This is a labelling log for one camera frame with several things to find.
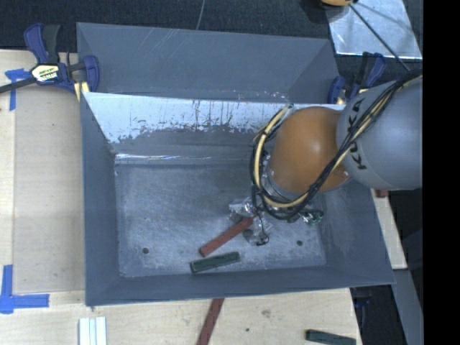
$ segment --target metal plate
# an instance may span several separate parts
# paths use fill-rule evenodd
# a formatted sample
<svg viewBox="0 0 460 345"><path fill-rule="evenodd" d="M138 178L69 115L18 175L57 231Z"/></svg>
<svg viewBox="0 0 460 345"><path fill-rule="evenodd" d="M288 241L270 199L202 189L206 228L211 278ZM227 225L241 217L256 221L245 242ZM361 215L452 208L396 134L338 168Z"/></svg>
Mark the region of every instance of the metal plate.
<svg viewBox="0 0 460 345"><path fill-rule="evenodd" d="M353 6L401 59L422 59L403 0L359 0ZM362 55L367 51L393 58L349 7L326 14L338 54Z"/></svg>

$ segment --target wooden stick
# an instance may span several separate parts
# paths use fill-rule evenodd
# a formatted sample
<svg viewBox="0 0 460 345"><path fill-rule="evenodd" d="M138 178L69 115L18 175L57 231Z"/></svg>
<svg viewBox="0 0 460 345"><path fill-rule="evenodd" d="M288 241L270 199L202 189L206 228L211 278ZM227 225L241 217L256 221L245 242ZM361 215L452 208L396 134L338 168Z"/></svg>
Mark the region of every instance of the wooden stick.
<svg viewBox="0 0 460 345"><path fill-rule="evenodd" d="M196 345L208 345L223 304L224 298L213 299Z"/></svg>
<svg viewBox="0 0 460 345"><path fill-rule="evenodd" d="M198 251L202 257L208 256L210 253L214 252L217 248L221 247L228 240L233 239L236 235L246 230L252 225L252 217L243 218L239 223L233 225L230 229L211 240L206 245L203 245Z"/></svg>

